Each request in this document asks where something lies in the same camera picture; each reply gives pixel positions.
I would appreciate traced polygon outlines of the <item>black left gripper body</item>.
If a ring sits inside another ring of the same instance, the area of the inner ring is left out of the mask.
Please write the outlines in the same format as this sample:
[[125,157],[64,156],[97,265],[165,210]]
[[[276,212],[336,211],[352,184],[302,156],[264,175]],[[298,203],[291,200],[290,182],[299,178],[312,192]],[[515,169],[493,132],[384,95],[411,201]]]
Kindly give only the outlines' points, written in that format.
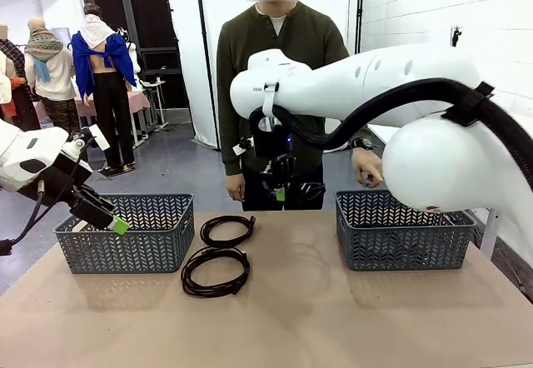
[[75,186],[68,205],[70,212],[97,229],[111,229],[115,206],[89,186]]

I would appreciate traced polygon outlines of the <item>person's right hand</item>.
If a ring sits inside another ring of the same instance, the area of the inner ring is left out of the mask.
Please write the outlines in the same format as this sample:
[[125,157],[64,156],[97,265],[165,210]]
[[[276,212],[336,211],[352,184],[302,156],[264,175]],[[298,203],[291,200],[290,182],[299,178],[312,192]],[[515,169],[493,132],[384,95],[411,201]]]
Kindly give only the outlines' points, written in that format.
[[226,189],[233,201],[245,201],[245,179],[241,173],[226,176]]

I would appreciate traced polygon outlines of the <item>person's left hand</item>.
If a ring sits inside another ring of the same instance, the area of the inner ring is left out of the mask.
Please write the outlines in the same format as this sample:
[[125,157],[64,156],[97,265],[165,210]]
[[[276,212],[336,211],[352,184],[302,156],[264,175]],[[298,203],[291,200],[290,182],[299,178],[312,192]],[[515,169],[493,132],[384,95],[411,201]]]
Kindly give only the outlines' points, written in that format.
[[383,182],[381,159],[371,150],[355,148],[351,164],[357,181],[368,188],[375,188]]

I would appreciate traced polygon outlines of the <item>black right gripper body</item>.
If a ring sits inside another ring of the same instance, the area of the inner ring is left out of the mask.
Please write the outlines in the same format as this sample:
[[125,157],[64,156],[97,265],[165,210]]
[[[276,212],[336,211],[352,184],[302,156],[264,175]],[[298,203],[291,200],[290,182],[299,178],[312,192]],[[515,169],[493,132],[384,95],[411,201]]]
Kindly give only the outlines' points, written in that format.
[[296,158],[286,153],[271,159],[261,173],[266,188],[285,188],[291,182]]

